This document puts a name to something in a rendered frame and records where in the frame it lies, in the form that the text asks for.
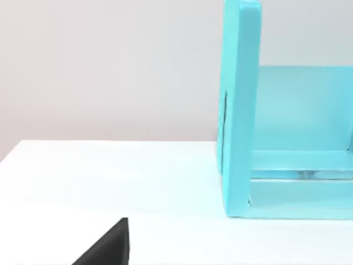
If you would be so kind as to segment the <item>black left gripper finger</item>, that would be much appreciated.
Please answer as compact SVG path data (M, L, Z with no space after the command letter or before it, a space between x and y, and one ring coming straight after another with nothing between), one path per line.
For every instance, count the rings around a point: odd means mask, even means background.
M129 219L121 218L72 265L129 265Z

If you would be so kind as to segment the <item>light blue rack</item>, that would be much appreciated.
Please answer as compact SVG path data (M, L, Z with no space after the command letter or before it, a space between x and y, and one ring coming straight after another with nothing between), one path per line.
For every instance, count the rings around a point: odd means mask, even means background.
M260 0L223 0L225 214L353 220L353 66L261 66Z

